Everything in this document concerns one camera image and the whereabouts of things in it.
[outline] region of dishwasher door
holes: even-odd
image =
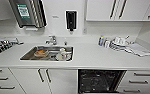
[[[125,71],[123,70],[78,70],[78,93],[118,93],[116,91]]]

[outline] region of cup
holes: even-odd
[[[119,44],[120,39],[121,39],[120,37],[115,37],[115,41],[114,41],[114,42],[115,42],[115,44]]]

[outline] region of stainless steel sink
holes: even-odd
[[[71,55],[71,58],[66,61],[71,61],[73,57],[73,47],[60,47],[60,46],[52,46],[52,47],[45,47],[45,46],[37,46],[32,48],[28,53],[26,53],[20,60],[45,60],[45,61],[58,61],[56,59],[56,55],[60,52],[60,49],[64,48],[67,53]],[[40,58],[35,57],[34,53],[39,50],[43,49],[44,51],[49,51],[49,54],[46,57]]]

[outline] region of white countertop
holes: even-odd
[[[44,45],[49,46],[35,43],[15,45],[0,53],[0,67],[150,70],[150,56],[138,57],[89,43],[68,45],[74,47],[72,61],[20,60],[33,47]]]

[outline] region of plate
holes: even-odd
[[[115,43],[114,41],[112,41],[113,44],[118,45],[118,46],[126,46],[126,42],[125,44],[119,44],[119,43]]]
[[[46,51],[46,52],[44,52],[44,53],[42,53],[42,54],[37,54],[36,52],[34,53],[34,56],[35,57],[47,57],[48,56],[48,52]]]

